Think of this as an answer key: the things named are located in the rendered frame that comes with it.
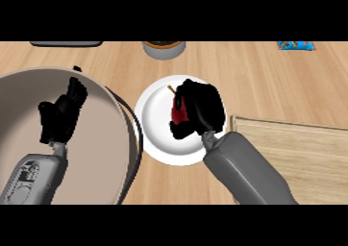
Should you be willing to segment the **large beige pot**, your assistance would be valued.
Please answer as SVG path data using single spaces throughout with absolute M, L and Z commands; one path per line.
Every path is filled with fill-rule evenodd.
M 37 67 L 0 76 L 0 195 L 28 154 L 49 154 L 40 142 L 38 104 L 53 102 L 75 77 L 87 88 L 77 128 L 68 141 L 68 167 L 52 199 L 56 205 L 112 205 L 129 190 L 138 164 L 136 137 L 115 95 L 84 73 Z

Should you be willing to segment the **white plate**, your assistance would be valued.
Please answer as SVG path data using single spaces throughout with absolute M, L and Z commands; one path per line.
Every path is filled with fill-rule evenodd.
M 157 161 L 173 166 L 192 165 L 203 161 L 206 155 L 201 136 L 192 133 L 183 139 L 176 139 L 170 131 L 175 91 L 186 79 L 207 85 L 194 76 L 170 75 L 146 87 L 135 107 L 143 133 L 143 150 Z

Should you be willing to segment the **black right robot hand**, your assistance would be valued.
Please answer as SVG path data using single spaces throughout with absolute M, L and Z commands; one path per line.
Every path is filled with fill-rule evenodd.
M 223 130 L 226 113 L 217 89 L 210 84 L 185 79 L 176 88 L 175 97 L 185 98 L 189 120 L 180 124 L 175 124 L 170 120 L 173 137 L 183 139 L 192 133 L 198 135 L 210 131 L 219 133 Z

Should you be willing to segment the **grey plant pot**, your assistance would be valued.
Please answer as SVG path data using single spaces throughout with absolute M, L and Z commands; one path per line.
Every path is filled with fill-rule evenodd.
M 183 41 L 176 41 L 166 45 L 157 45 L 143 41 L 142 45 L 148 56 L 161 61 L 177 58 L 186 49 L 186 43 Z

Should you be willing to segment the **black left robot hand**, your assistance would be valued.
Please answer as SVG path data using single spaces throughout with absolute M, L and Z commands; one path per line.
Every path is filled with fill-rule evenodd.
M 87 88 L 80 80 L 71 77 L 66 93 L 58 97 L 53 103 L 41 102 L 38 104 L 43 126 L 41 143 L 66 143 L 69 141 L 86 99 Z

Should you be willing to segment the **dark grey flat appliance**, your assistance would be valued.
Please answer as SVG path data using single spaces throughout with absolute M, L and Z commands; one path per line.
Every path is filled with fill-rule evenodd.
M 29 41 L 37 47 L 81 48 L 98 47 L 103 41 Z

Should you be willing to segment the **pale wooden tray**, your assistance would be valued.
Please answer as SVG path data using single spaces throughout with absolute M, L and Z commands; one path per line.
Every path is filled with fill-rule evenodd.
M 229 128 L 259 149 L 300 204 L 348 205 L 348 128 L 235 115 Z

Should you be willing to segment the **red pear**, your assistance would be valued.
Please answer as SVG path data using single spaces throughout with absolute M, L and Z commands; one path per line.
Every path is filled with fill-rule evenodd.
M 172 108 L 172 121 L 175 124 L 180 124 L 182 122 L 186 122 L 188 120 L 189 118 L 188 118 L 188 110 L 186 110 L 186 105 L 185 105 L 185 98 L 175 97 L 173 108 Z

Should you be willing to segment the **blue printed packet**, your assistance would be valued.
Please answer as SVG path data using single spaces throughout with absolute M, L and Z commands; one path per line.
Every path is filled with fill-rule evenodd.
M 312 41 L 280 41 L 278 49 L 280 50 L 314 51 L 315 44 Z

